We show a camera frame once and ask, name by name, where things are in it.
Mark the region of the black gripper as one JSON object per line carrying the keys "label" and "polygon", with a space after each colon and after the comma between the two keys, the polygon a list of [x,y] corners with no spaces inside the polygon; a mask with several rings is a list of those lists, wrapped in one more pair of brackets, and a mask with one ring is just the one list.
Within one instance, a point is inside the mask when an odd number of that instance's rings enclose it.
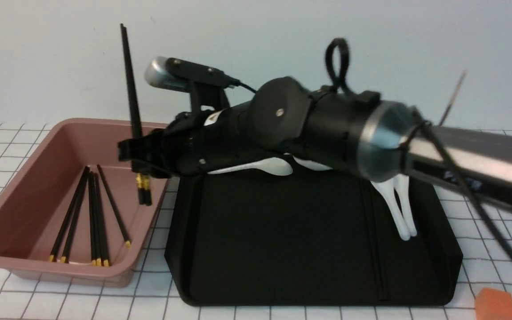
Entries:
{"label": "black gripper", "polygon": [[180,116],[164,129],[118,142],[118,159],[136,173],[165,179],[199,176],[263,160],[265,150],[244,132],[246,106]]}

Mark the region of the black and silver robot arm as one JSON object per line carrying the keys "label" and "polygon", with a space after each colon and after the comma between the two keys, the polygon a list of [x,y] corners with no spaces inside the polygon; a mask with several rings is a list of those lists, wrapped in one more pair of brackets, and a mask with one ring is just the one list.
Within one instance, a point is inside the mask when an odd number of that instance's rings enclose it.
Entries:
{"label": "black and silver robot arm", "polygon": [[414,107],[309,92],[291,77],[218,112],[179,115],[164,129],[118,143],[120,161],[156,178],[198,176],[291,154],[371,181],[404,174],[512,213],[512,136],[433,126]]}

